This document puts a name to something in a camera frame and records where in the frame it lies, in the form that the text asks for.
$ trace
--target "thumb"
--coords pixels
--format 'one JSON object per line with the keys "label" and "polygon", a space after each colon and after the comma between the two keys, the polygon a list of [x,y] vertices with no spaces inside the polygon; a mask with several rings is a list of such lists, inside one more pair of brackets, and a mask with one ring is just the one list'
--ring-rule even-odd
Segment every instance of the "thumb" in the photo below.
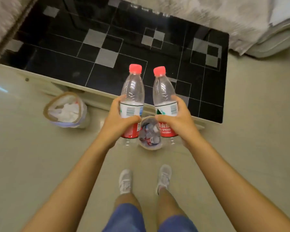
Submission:
{"label": "thumb", "polygon": [[123,120],[124,120],[124,123],[126,126],[130,126],[132,124],[141,122],[142,119],[140,116],[134,115],[134,116],[130,116],[128,118],[124,118]]}
{"label": "thumb", "polygon": [[155,118],[157,121],[165,122],[168,124],[171,124],[174,119],[173,116],[167,116],[167,115],[156,115]]}

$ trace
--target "hand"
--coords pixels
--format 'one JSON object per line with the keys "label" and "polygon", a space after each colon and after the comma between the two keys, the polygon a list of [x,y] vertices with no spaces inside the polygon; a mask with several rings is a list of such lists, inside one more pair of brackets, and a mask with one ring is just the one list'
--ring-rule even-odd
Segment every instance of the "hand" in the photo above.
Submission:
{"label": "hand", "polygon": [[201,136],[185,102],[173,95],[172,98],[177,101],[178,114],[177,116],[156,115],[157,121],[167,123],[184,141],[184,144],[189,144],[195,138]]}
{"label": "hand", "polygon": [[128,118],[121,118],[119,113],[120,101],[125,97],[126,95],[121,95],[113,100],[108,116],[97,137],[97,139],[100,139],[107,144],[109,148],[112,148],[115,145],[118,138],[129,126],[141,121],[141,117],[136,115]]}

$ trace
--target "forearm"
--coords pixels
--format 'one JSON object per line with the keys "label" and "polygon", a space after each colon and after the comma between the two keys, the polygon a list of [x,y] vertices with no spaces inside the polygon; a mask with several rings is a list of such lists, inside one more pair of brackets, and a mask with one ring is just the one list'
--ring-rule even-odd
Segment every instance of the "forearm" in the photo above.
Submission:
{"label": "forearm", "polygon": [[107,151],[96,139],[23,231],[76,231]]}
{"label": "forearm", "polygon": [[290,219],[202,137],[189,150],[237,231],[290,231]]}

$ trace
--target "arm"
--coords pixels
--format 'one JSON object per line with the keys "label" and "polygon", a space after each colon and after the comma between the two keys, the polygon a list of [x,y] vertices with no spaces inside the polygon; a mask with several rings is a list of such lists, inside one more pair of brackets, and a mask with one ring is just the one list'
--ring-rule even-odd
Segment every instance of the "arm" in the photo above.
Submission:
{"label": "arm", "polygon": [[176,117],[167,122],[189,149],[236,231],[290,231],[290,219],[237,173],[201,136],[184,101],[176,97]]}
{"label": "arm", "polygon": [[108,150],[130,125],[141,120],[139,116],[121,118],[118,111],[120,99],[114,99],[97,138],[23,232],[77,230]]}

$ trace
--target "shoe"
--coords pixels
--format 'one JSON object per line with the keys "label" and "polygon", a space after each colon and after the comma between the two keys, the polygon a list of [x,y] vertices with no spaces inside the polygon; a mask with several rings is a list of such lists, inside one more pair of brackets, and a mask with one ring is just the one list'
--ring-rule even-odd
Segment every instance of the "shoe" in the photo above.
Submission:
{"label": "shoe", "polygon": [[167,165],[167,164],[162,165],[159,171],[159,175],[158,175],[156,195],[159,195],[160,187],[165,187],[166,189],[168,189],[171,176],[172,176],[172,168],[170,167],[170,165]]}
{"label": "shoe", "polygon": [[119,175],[119,191],[120,194],[130,193],[132,189],[132,171],[130,169],[123,170]]}

